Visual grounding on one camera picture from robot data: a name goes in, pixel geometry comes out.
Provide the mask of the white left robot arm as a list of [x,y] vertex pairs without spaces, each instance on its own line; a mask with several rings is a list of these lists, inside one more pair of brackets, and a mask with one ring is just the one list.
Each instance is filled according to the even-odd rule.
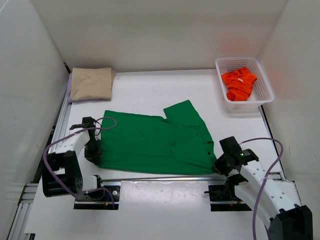
[[96,165],[102,157],[101,141],[96,138],[97,127],[80,128],[73,125],[69,135],[51,143],[43,152],[42,189],[46,197],[89,195],[100,200],[105,194],[99,175],[83,177],[78,157]]

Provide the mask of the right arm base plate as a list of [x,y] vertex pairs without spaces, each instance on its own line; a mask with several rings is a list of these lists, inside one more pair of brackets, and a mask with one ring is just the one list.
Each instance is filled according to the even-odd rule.
[[209,185],[204,194],[209,196],[211,212],[251,211],[251,208],[242,200],[231,196],[225,185]]

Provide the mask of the beige t shirt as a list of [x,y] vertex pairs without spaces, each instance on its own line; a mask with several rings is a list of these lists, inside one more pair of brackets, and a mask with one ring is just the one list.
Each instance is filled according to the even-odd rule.
[[70,97],[72,100],[85,98],[112,99],[116,72],[110,68],[73,68]]

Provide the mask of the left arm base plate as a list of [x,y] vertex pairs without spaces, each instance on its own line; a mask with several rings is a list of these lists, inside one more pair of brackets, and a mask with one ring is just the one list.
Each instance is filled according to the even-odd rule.
[[83,193],[79,195],[73,205],[74,210],[118,210],[121,196],[121,182],[104,182],[105,190]]

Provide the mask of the purple t shirt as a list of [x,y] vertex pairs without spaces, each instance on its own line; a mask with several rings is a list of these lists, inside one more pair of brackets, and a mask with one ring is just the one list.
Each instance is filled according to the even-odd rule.
[[72,85],[72,73],[69,74],[69,78],[68,78],[68,84],[67,84],[67,102],[69,104],[72,103],[82,103],[82,102],[92,102],[92,101],[107,101],[110,100],[109,98],[85,98],[85,99],[80,99],[80,100],[72,100],[71,99],[71,85]]

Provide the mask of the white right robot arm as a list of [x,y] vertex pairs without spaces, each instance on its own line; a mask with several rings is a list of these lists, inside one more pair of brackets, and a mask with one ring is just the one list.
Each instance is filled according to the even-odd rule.
[[257,155],[250,149],[226,151],[214,170],[227,177],[224,193],[240,199],[264,224],[270,240],[312,240],[313,216],[306,205],[298,205],[266,175]]

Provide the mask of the green t shirt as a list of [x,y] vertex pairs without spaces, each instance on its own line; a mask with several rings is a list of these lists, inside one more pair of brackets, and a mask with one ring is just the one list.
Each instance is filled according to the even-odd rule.
[[214,141],[191,101],[163,111],[165,117],[106,110],[96,165],[147,174],[211,174]]

